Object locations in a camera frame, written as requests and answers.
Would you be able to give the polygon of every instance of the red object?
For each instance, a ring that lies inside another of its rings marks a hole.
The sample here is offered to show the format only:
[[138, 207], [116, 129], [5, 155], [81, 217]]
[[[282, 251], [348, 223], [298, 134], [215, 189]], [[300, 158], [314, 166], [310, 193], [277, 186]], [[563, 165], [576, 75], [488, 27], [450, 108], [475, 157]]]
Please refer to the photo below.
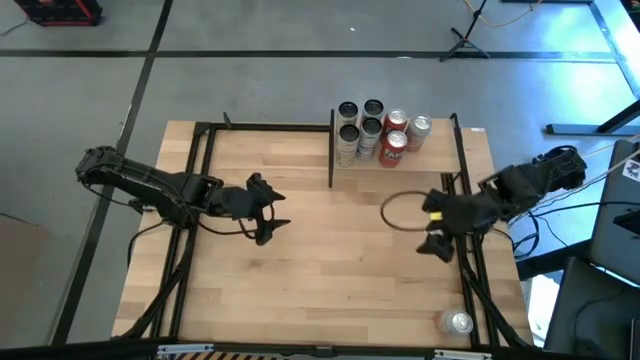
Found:
[[407, 135], [401, 131], [392, 131], [382, 140], [380, 165], [393, 168], [398, 166], [407, 148]]
[[96, 0], [14, 0], [29, 16], [42, 26], [96, 26], [102, 8]]
[[407, 126], [407, 119], [407, 114], [400, 109], [389, 111], [384, 117], [382, 136], [380, 138], [382, 140], [385, 139], [387, 134], [392, 131], [404, 131], [404, 128]]

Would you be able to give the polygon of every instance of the desk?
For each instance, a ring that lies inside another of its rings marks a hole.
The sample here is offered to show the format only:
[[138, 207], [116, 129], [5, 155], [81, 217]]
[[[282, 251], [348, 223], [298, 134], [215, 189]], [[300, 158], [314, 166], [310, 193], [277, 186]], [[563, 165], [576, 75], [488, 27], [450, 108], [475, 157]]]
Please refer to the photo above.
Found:
[[[578, 316], [583, 306], [588, 307]], [[638, 316], [640, 290], [571, 258], [562, 276], [544, 348], [573, 354], [576, 340], [590, 340], [600, 347], [599, 357], [626, 359], [631, 320]]]
[[[157, 168], [184, 171], [194, 126], [187, 121], [168, 123]], [[464, 129], [463, 137], [475, 183], [493, 173], [487, 136], [483, 129]], [[453, 137], [433, 137], [429, 142], [425, 149], [437, 145], [442, 166], [451, 167], [453, 162], [446, 160], [457, 159]], [[204, 148], [204, 139], [199, 145]], [[210, 175], [227, 185], [244, 186], [251, 173], [262, 173], [287, 197], [275, 203], [277, 217], [292, 223], [278, 229], [263, 247], [242, 235], [198, 231], [179, 338], [468, 347], [468, 337], [442, 335], [434, 324], [438, 311], [463, 307], [457, 262], [444, 264], [435, 256], [417, 254], [425, 235], [394, 232], [379, 216], [379, 204], [388, 194], [441, 188], [439, 173], [336, 168], [329, 189], [328, 148], [328, 132], [216, 131]], [[201, 161], [202, 157], [196, 160], [197, 169]], [[395, 214], [404, 224], [424, 224], [422, 201], [399, 199], [389, 208], [389, 217]], [[219, 230], [237, 230], [228, 219], [201, 219]], [[140, 227], [157, 222], [157, 214], [145, 214]], [[162, 226], [138, 238], [114, 335], [128, 330], [156, 295], [170, 233], [169, 226]], [[510, 242], [489, 233], [484, 250], [494, 301], [520, 336], [531, 341]], [[167, 303], [162, 334], [168, 329], [172, 303]], [[486, 341], [481, 308], [476, 300], [476, 326]]]

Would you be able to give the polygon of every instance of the white cable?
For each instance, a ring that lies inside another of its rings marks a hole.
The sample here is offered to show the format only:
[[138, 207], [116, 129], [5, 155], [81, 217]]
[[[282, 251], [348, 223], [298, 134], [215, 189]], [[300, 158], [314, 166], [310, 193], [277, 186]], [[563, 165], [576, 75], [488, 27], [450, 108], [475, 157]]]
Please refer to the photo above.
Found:
[[[634, 136], [632, 136], [632, 137], [630, 137], [630, 138], [628, 138], [628, 139], [626, 139], [626, 140], [627, 140], [627, 141], [632, 141], [632, 140], [637, 139], [638, 137], [640, 137], [640, 134], [638, 134], [638, 135], [634, 135]], [[592, 156], [592, 155], [595, 155], [595, 154], [597, 154], [597, 153], [599, 153], [599, 152], [602, 152], [602, 151], [604, 151], [604, 150], [606, 150], [606, 149], [608, 149], [608, 148], [614, 147], [614, 146], [615, 146], [615, 143], [613, 143], [613, 144], [611, 144], [611, 145], [607, 145], [607, 146], [602, 147], [602, 148], [600, 148], [600, 149], [596, 149], [596, 150], [594, 150], [594, 151], [592, 151], [592, 152], [590, 152], [590, 153], [588, 153], [588, 154], [586, 154], [586, 155], [581, 155], [581, 157], [582, 157], [583, 159], [586, 159], [586, 158], [588, 158], [588, 157], [590, 157], [590, 156]]]

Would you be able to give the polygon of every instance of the gray floor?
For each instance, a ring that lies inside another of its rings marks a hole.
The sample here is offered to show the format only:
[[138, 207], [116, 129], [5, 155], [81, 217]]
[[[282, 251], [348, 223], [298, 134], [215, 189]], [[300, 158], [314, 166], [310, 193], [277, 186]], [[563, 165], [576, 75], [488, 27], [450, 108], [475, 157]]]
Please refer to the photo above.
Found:
[[[99, 27], [29, 24], [0, 38], [0, 49], [148, 48], [161, 0], [102, 3], [107, 19]], [[640, 35], [631, 31], [620, 4], [597, 3], [625, 56], [634, 59]], [[502, 22], [527, 8], [490, 0], [486, 17]], [[0, 4], [0, 28], [21, 19], [11, 2]], [[461, 0], [176, 0], [161, 49], [442, 51], [454, 40], [448, 29], [469, 21]], [[541, 5], [508, 27], [479, 24], [473, 39], [491, 51], [608, 51], [584, 5]], [[115, 143], [141, 66], [142, 59], [0, 57], [6, 89], [0, 98], [0, 211], [41, 224], [52, 235], [37, 264], [34, 282], [42, 285], [34, 289], [33, 303], [16, 309], [25, 314], [21, 329], [29, 332], [10, 344], [45, 342], [95, 200], [75, 181], [73, 169], [85, 148]], [[410, 113], [457, 112], [463, 126], [486, 128], [497, 167], [560, 144], [584, 153], [611, 144], [605, 138], [550, 138], [542, 128], [552, 121], [598, 124], [634, 100], [615, 63], [156, 59], [127, 156], [154, 163], [168, 120], [221, 121], [227, 111], [237, 122], [326, 123], [341, 101], [372, 97]], [[588, 177], [606, 169], [608, 154], [588, 159]], [[593, 201], [600, 192], [593, 186], [561, 205]], [[589, 236], [595, 209], [554, 215], [548, 219], [556, 233], [575, 242]], [[110, 208], [71, 341], [109, 337], [126, 275], [126, 245], [138, 222], [131, 210]], [[514, 226], [514, 237], [532, 230], [525, 222]], [[562, 246], [546, 228], [542, 239], [536, 253]]]

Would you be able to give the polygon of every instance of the wooden tabletop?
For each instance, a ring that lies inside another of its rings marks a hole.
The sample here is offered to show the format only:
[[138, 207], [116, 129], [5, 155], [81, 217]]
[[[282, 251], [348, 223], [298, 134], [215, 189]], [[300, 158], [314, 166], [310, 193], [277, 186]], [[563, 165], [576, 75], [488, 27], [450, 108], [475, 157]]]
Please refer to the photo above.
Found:
[[[184, 170], [194, 124], [168, 123], [156, 167], [168, 172]], [[379, 216], [380, 203], [391, 193], [440, 189], [439, 173], [336, 168], [334, 187], [329, 189], [328, 136], [217, 131], [210, 175], [227, 185], [244, 187], [251, 173], [262, 173], [274, 190], [287, 197], [275, 203], [277, 218], [288, 218], [292, 223], [278, 229], [263, 247], [242, 235], [198, 231], [180, 338], [272, 344], [469, 346], [468, 337], [443, 335], [434, 323], [439, 311], [464, 306], [457, 262], [445, 264], [434, 256], [417, 254], [415, 249], [425, 234], [395, 232]], [[493, 173], [487, 136], [482, 129], [464, 129], [463, 137], [475, 183]], [[387, 214], [406, 226], [424, 225], [428, 220], [420, 210], [423, 200], [420, 196], [399, 198]], [[228, 219], [201, 219], [223, 231], [237, 230], [238, 226]], [[158, 221], [157, 214], [146, 214], [140, 228]], [[170, 233], [169, 226], [162, 226], [138, 238], [114, 335], [126, 331], [156, 295]], [[518, 333], [531, 341], [509, 240], [489, 233], [484, 253], [494, 301]], [[163, 334], [168, 331], [172, 301], [167, 306]], [[476, 308], [482, 309], [479, 302]], [[476, 325], [486, 340], [481, 313], [479, 310]]]

